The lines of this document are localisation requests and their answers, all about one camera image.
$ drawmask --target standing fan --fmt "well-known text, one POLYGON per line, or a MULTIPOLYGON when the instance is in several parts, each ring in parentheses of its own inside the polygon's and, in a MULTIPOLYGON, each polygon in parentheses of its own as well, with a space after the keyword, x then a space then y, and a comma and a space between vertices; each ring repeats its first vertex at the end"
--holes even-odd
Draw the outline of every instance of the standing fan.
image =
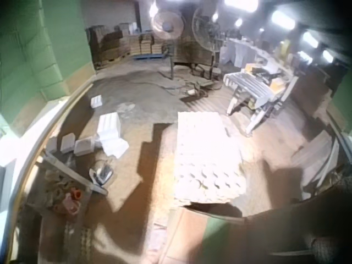
POLYGON ((153 32, 159 38, 166 40, 166 45, 163 48, 163 54, 170 58, 170 74, 171 80, 174 79, 174 61, 175 53, 174 40, 179 38, 184 29, 182 18, 170 11, 158 12, 151 20, 153 32))
POLYGON ((222 46, 220 25, 213 22, 212 18, 205 14, 202 7, 197 8, 193 14, 192 31, 195 40, 201 47, 213 53, 220 51, 222 46))

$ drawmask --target concrete floor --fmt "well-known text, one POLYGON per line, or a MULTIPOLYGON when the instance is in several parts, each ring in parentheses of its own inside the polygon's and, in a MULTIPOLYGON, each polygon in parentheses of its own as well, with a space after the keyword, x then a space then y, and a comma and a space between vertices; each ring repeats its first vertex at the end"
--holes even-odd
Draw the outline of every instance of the concrete floor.
POLYGON ((292 167, 291 156, 320 131, 291 100, 277 118, 266 120, 248 138, 243 135, 248 111, 224 115, 230 90, 222 88, 209 92, 207 98, 189 100, 184 98, 184 79, 195 77, 178 67, 175 80, 170 81, 159 72, 167 75, 167 70, 161 61, 127 61, 100 70, 94 86, 62 125, 61 135, 95 136, 99 116, 117 111, 122 138, 130 145, 119 160, 106 157, 102 150, 76 159, 81 175, 87 175, 99 159, 107 160, 114 169, 114 178, 106 186, 108 196, 95 195, 86 215, 86 224, 94 233, 94 263, 140 262, 153 223, 167 224, 173 203, 179 111, 218 112, 229 136, 238 139, 248 190, 232 205, 243 216, 300 198, 302 169, 292 167), (93 111, 89 102, 96 95, 102 95, 103 106, 93 111))

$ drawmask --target white box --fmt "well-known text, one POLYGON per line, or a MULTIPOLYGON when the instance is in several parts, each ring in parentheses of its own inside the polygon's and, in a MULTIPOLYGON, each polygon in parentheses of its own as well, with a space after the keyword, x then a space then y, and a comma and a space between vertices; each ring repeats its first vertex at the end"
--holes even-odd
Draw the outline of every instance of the white box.
POLYGON ((76 140, 76 136, 73 133, 63 136, 61 140, 60 151, 64 154, 67 152, 73 151, 73 149, 75 148, 75 140, 76 140))
POLYGON ((101 141, 101 143, 105 154, 107 156, 114 155, 116 158, 120 158, 129 148, 128 142, 122 138, 108 139, 101 141))
POLYGON ((103 103, 101 101, 101 95, 95 96, 90 100, 90 107, 93 109, 102 105, 103 103))
POLYGON ((45 149, 49 153, 54 153, 57 151, 57 137, 53 136, 49 138, 48 143, 45 146, 45 149))
POLYGON ((100 141, 118 139, 121 136, 121 123, 116 112, 103 114, 99 117, 97 133, 100 141))
POLYGON ((77 140, 75 143, 75 149, 73 154, 76 156, 82 156, 94 151, 94 138, 87 137, 86 139, 77 140))

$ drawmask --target ceiling light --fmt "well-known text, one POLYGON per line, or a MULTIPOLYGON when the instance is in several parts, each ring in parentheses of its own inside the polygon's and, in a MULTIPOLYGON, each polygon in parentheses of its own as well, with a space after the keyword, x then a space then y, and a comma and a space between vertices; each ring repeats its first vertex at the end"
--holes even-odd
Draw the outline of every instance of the ceiling light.
POLYGON ((243 23, 243 20, 241 18, 239 18, 236 20, 235 26, 239 28, 240 26, 242 26, 242 23, 243 23))
POLYGON ((149 16, 150 18, 155 17, 155 15, 158 13, 159 9, 156 6, 156 3, 154 2, 149 9, 149 16))
POLYGON ((225 5, 253 13, 258 8, 258 0, 225 0, 225 5))
POLYGON ((215 12, 214 15, 213 15, 213 17, 211 18, 211 20, 212 20, 213 22, 216 22, 216 20, 218 20, 218 17, 219 17, 218 12, 215 12))
POLYGON ((303 40, 308 42, 313 48, 318 47, 319 42, 315 38, 313 38, 313 36, 309 32, 305 32, 303 34, 303 40))
POLYGON ((309 56, 307 53, 305 53, 304 51, 300 51, 300 52, 298 52, 298 54, 299 54, 299 56, 300 56, 303 60, 307 61, 307 64, 308 64, 308 65, 312 63, 313 58, 310 57, 310 56, 309 56))
POLYGON ((293 20, 292 18, 289 18, 287 15, 285 15, 284 13, 282 13, 281 11, 276 10, 272 17, 271 17, 271 21, 273 21, 275 24, 278 24, 279 26, 285 28, 285 29, 289 29, 292 30, 295 28, 296 26, 296 22, 295 20, 293 20))
POLYGON ((323 51, 323 57, 327 60, 328 63, 332 63, 334 60, 334 57, 332 57, 328 51, 323 51))

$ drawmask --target stack of boxes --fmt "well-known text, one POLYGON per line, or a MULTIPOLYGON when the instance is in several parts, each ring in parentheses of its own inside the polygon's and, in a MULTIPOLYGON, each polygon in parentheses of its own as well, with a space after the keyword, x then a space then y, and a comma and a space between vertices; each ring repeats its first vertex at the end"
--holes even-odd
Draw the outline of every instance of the stack of boxes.
POLYGON ((152 53, 152 35, 144 34, 141 40, 141 54, 152 53))
POLYGON ((141 54, 141 47, 139 43, 138 36, 130 36, 130 47, 131 47, 131 55, 140 55, 141 54))

